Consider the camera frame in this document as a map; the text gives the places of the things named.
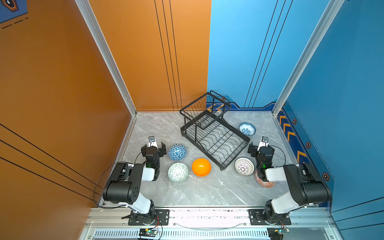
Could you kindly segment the blue floral white bowl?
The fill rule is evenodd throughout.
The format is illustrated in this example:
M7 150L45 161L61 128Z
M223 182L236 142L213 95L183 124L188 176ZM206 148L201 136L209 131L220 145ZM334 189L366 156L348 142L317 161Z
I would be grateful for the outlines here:
M256 133L256 128L251 123L242 123L239 126L239 131L246 136L252 136Z

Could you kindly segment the black wire dish rack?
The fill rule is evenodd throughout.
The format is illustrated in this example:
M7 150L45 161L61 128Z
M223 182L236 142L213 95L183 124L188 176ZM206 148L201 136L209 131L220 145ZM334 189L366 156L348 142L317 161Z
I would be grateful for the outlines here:
M230 109L230 101L214 91L205 93L180 109L184 117L182 136L222 171L250 143L248 136L224 119L224 114Z

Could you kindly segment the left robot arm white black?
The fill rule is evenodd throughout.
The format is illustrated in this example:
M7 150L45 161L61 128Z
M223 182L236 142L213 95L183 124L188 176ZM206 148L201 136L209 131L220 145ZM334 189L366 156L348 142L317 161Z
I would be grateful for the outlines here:
M141 148L144 163L117 163L103 190L105 201L132 210L127 217L150 225L156 220L154 202L140 193L142 182L156 181L160 174L160 158L167 154L166 145L149 142Z

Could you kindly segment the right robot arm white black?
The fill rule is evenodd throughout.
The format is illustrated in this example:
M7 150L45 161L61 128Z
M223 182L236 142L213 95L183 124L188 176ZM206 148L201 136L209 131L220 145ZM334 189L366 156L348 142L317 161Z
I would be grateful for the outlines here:
M253 225L286 224L291 212L332 199L330 188L313 165L273 167L275 149L263 142L258 146L250 144L248 153L256 159L257 176L263 183L286 182L289 187L287 193L268 200L263 210L249 211Z

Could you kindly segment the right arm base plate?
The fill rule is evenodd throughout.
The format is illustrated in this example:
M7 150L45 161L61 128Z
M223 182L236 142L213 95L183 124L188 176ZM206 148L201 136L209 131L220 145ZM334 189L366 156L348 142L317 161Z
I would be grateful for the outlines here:
M248 210L249 219L252 226L257 225L284 225L290 226L292 224L288 214L276 214L275 212L265 213L262 209Z

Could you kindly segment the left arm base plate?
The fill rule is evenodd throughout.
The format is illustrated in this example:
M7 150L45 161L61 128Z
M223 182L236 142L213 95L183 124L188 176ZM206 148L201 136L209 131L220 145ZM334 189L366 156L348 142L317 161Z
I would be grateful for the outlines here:
M170 219L170 210L155 209L154 211L143 215L134 213L131 211L131 216L129 217L128 225L129 226L155 226L158 223L161 223L163 226L169 224Z

